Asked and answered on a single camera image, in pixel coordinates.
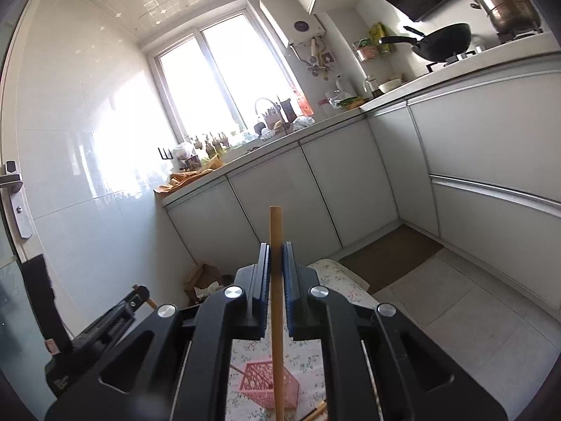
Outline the white bowl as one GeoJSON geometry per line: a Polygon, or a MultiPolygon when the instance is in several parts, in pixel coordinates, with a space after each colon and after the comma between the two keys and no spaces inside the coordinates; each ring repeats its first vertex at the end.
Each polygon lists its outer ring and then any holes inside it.
{"type": "Polygon", "coordinates": [[[392,90],[395,90],[396,88],[399,88],[402,86],[402,80],[400,78],[397,79],[393,79],[390,81],[387,81],[383,84],[380,84],[378,86],[378,89],[383,93],[386,94],[392,90]]]}

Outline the black wok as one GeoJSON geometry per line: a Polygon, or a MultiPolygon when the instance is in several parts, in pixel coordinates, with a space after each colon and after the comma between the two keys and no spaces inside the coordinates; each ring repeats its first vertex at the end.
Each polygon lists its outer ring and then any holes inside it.
{"type": "Polygon", "coordinates": [[[451,57],[465,53],[472,41],[471,27],[467,23],[446,26],[428,35],[409,26],[403,28],[408,32],[419,35],[420,39],[410,36],[385,36],[378,40],[378,44],[409,44],[412,46],[414,54],[424,60],[444,63],[451,57]]]}

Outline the brown paper bag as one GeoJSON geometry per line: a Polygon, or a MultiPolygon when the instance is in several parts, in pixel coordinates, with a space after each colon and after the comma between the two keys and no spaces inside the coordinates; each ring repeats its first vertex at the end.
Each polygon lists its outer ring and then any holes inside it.
{"type": "Polygon", "coordinates": [[[191,302],[198,303],[197,289],[203,290],[208,288],[214,282],[222,284],[222,281],[223,275],[218,268],[202,263],[192,275],[186,276],[183,279],[183,292],[185,292],[191,302]]]}

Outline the wooden chopstick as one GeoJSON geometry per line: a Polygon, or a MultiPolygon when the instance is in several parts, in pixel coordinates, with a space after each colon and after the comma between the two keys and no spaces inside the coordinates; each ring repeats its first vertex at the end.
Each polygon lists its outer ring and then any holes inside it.
{"type": "Polygon", "coordinates": [[[149,307],[153,310],[158,309],[158,304],[155,300],[150,296],[150,292],[146,286],[135,284],[133,286],[133,290],[135,291],[136,295],[140,298],[143,303],[146,303],[149,307]]]}
{"type": "Polygon", "coordinates": [[[314,421],[325,415],[327,412],[327,401],[322,400],[310,413],[307,413],[300,421],[314,421]]]}
{"type": "Polygon", "coordinates": [[[269,209],[271,349],[275,416],[284,420],[283,319],[282,319],[282,208],[269,209]]]}

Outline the window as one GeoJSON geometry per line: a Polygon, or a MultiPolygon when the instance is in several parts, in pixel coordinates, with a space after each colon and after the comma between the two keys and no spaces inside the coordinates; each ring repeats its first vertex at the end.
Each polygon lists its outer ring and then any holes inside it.
{"type": "Polygon", "coordinates": [[[314,114],[250,9],[193,22],[151,59],[177,129],[193,142],[242,146],[259,139],[268,114],[314,114]]]}

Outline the dark floor mat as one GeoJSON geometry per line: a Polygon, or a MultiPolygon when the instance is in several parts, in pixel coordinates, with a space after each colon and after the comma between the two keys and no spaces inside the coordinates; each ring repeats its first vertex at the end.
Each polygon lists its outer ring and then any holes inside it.
{"type": "Polygon", "coordinates": [[[408,225],[345,256],[340,263],[369,284],[374,294],[430,260],[442,245],[408,225]]]}

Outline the yellow cloth on counter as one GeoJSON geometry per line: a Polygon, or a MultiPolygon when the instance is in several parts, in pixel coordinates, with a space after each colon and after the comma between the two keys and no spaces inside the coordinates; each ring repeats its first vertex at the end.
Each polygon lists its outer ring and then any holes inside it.
{"type": "Polygon", "coordinates": [[[164,185],[159,185],[154,189],[154,193],[160,197],[166,197],[181,188],[190,185],[196,180],[212,173],[224,166],[222,159],[218,156],[210,159],[205,165],[196,171],[187,170],[179,173],[172,173],[169,180],[164,185]]]}

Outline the gas stove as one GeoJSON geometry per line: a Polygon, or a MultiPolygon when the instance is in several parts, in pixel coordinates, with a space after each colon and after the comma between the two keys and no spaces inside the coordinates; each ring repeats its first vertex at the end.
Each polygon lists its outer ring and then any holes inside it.
{"type": "Polygon", "coordinates": [[[426,69],[429,73],[439,71],[443,67],[450,67],[455,63],[469,60],[479,54],[491,58],[494,64],[498,64],[499,61],[497,60],[496,51],[499,49],[501,55],[508,53],[511,50],[512,44],[517,44],[517,47],[521,48],[522,58],[537,55],[540,53],[540,50],[537,44],[534,43],[534,40],[538,39],[539,42],[547,41],[547,36],[549,35],[550,32],[544,32],[543,29],[540,28],[537,31],[522,32],[513,36],[505,35],[499,39],[499,44],[493,46],[487,46],[483,42],[478,42],[470,45],[466,52],[457,53],[446,59],[443,63],[427,64],[426,69]]]}

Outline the floral tablecloth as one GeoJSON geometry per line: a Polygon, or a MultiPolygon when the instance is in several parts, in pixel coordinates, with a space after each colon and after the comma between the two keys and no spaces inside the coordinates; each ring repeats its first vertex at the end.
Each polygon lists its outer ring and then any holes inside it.
{"type": "MultiPolygon", "coordinates": [[[[310,265],[321,285],[344,295],[351,303],[373,309],[378,302],[367,293],[369,284],[335,260],[318,260],[310,265]]],[[[315,409],[326,396],[322,345],[318,340],[295,341],[283,338],[284,365],[299,382],[298,406],[288,410],[286,420],[300,420],[315,409]]],[[[274,420],[275,413],[264,409],[239,392],[240,373],[249,362],[271,358],[270,334],[259,341],[235,340],[232,343],[225,418],[227,420],[274,420]]]]}

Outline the wall spice rack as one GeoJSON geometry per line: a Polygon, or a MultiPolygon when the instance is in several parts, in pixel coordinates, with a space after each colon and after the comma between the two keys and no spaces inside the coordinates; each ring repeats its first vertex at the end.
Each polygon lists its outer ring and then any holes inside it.
{"type": "Polygon", "coordinates": [[[368,35],[355,41],[353,47],[358,60],[361,62],[376,60],[393,54],[396,48],[391,45],[383,45],[379,41],[382,37],[388,35],[385,25],[381,22],[374,23],[369,28],[368,35]]]}

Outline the pink perforated utensil holder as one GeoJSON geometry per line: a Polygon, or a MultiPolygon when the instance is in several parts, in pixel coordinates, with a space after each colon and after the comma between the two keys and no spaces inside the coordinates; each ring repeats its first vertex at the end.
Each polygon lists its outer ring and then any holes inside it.
{"type": "MultiPolygon", "coordinates": [[[[273,363],[271,360],[249,361],[242,370],[239,392],[262,409],[275,409],[273,363]]],[[[289,370],[283,370],[284,408],[295,410],[299,401],[299,381],[289,370]]]]}

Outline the white water heater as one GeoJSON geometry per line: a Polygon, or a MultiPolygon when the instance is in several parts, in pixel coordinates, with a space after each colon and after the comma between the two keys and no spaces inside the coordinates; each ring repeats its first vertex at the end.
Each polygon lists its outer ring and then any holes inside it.
{"type": "Polygon", "coordinates": [[[308,14],[298,0],[259,0],[259,8],[285,48],[325,35],[322,24],[308,14]]]}

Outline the white lower kitchen cabinets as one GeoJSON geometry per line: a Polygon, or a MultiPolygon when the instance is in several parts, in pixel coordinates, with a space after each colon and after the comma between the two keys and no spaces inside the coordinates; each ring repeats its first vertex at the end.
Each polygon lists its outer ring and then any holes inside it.
{"type": "Polygon", "coordinates": [[[514,62],[273,142],[163,201],[190,254],[232,272],[279,205],[303,263],[398,222],[560,310],[560,59],[514,62]]]}

